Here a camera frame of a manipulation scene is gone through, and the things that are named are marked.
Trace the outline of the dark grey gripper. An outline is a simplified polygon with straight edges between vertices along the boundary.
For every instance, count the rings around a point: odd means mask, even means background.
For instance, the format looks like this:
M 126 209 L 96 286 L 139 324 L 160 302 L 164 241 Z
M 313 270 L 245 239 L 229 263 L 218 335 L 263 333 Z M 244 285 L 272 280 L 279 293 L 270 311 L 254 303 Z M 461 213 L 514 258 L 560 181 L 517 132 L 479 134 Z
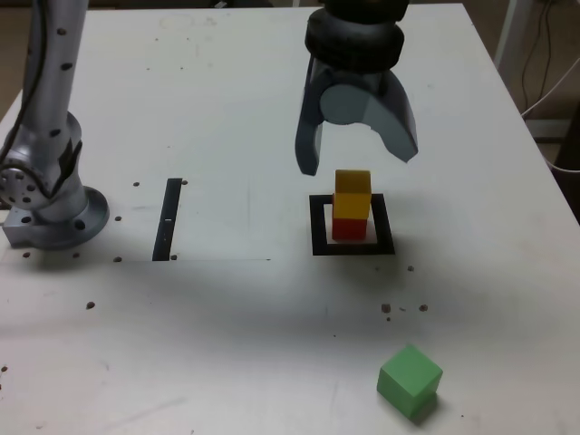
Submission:
M 321 96 L 324 83 L 330 87 Z M 308 176 L 315 176 L 318 170 L 319 128 L 324 119 L 336 125 L 366 125 L 381 137 L 386 150 L 403 162 L 418 154 L 409 98 L 389 70 L 360 74 L 338 70 L 310 57 L 295 135 L 296 161 Z

